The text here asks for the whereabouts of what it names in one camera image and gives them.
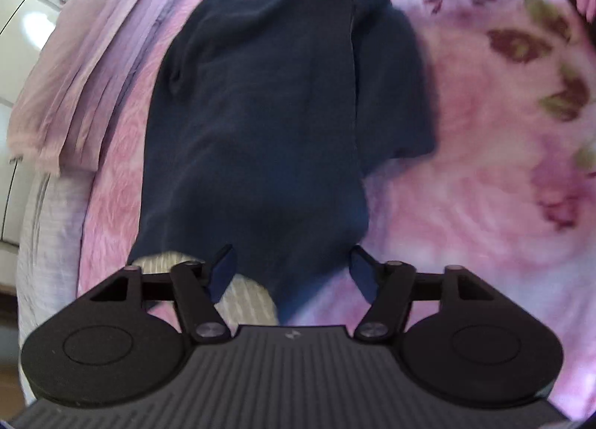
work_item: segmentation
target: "fluffy pink blanket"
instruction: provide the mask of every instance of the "fluffy pink blanket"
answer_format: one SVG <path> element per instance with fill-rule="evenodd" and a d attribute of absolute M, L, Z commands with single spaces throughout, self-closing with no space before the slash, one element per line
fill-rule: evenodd
<path fill-rule="evenodd" d="M 179 0 L 124 105 L 93 186 L 79 292 L 126 260 L 154 79 L 200 1 Z M 392 1 L 427 50 L 440 146 L 368 179 L 364 246 L 422 271 L 463 264 L 546 323 L 565 349 L 552 400 L 586 416 L 596 410 L 596 58 L 582 25 L 566 0 Z M 295 322 L 353 327 L 366 309 L 344 272 Z M 416 304 L 413 317 L 433 309 Z"/>

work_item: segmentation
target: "bed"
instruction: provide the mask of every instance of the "bed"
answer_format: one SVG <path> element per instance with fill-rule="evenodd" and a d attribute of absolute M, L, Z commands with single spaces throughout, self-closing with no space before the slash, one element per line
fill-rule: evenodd
<path fill-rule="evenodd" d="M 21 342 L 125 264 L 154 79 L 199 1 L 177 0 L 162 18 L 98 171 L 37 175 L 17 272 Z M 410 17 L 433 72 L 440 146 L 432 158 L 391 161 L 366 180 L 363 245 L 422 271 L 463 264 L 546 323 L 565 349 L 552 401 L 584 418 L 596 410 L 596 55 L 582 23 L 566 0 L 392 2 Z M 159 272 L 183 258 L 138 264 Z M 353 329 L 367 308 L 342 271 L 293 322 Z M 436 309 L 416 303 L 410 322 Z M 275 324 L 266 292 L 240 277 L 219 310 L 232 324 Z M 171 306 L 154 314 L 175 324 Z"/>

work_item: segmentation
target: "folded cloth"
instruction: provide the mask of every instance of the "folded cloth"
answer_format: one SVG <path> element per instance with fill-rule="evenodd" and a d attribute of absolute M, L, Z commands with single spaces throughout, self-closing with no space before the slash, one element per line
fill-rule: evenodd
<path fill-rule="evenodd" d="M 40 170 L 96 171 L 114 109 L 173 0 L 68 0 L 13 108 L 8 146 Z"/>
<path fill-rule="evenodd" d="M 129 261 L 232 244 L 284 323 L 365 234 L 362 177 L 433 150 L 426 86 L 389 0 L 203 0 L 157 76 Z"/>

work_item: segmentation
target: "floral blanket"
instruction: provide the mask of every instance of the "floral blanket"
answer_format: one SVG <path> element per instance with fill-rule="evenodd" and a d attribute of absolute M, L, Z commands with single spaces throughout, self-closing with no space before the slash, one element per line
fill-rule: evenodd
<path fill-rule="evenodd" d="M 79 292 L 135 239 L 144 128 L 169 42 L 200 0 L 180 0 L 138 73 L 95 179 Z M 596 410 L 596 56 L 566 0 L 392 0 L 414 24 L 437 93 L 439 149 L 367 179 L 363 245 L 420 271 L 462 264 L 551 327 L 565 363 L 552 401 Z M 346 272 L 294 320 L 347 324 L 368 305 Z M 436 310 L 415 303 L 412 318 Z"/>

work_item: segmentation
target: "white logo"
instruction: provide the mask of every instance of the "white logo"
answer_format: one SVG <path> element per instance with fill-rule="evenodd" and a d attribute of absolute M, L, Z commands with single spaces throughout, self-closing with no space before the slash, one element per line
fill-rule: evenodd
<path fill-rule="evenodd" d="M 290 339 L 290 340 L 297 340 L 302 336 L 302 333 L 300 333 L 298 330 L 292 330 L 292 331 L 288 331 L 285 334 L 285 338 Z"/>

